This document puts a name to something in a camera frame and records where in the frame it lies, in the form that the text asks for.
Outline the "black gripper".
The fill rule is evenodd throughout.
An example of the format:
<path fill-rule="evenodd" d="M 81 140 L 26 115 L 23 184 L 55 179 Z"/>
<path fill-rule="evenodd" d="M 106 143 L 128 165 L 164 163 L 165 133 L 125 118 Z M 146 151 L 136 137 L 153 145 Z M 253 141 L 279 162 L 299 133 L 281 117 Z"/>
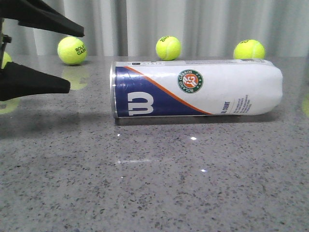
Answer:
<path fill-rule="evenodd" d="M 42 0 L 2 0 L 0 2 L 0 64 L 7 43 L 12 38 L 3 33 L 4 18 L 18 21 L 20 26 L 43 29 L 83 37 L 84 27 L 66 18 Z M 8 62 L 0 67 L 0 100 L 49 93 L 69 93 L 70 82 L 29 67 Z"/>

